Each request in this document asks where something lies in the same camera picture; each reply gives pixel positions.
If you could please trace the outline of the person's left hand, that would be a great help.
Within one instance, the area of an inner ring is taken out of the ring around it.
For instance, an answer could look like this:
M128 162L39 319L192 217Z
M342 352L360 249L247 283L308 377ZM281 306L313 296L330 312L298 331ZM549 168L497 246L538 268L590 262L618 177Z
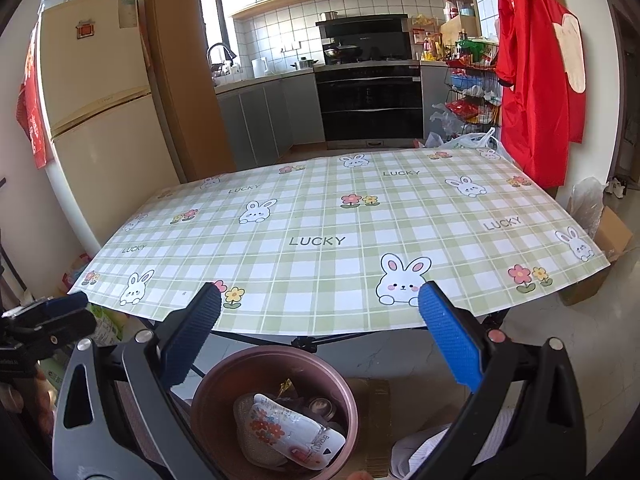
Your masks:
M53 434L54 411L46 374L35 367L35 375L18 378L13 384L2 382L1 405L9 413L32 416L48 437Z

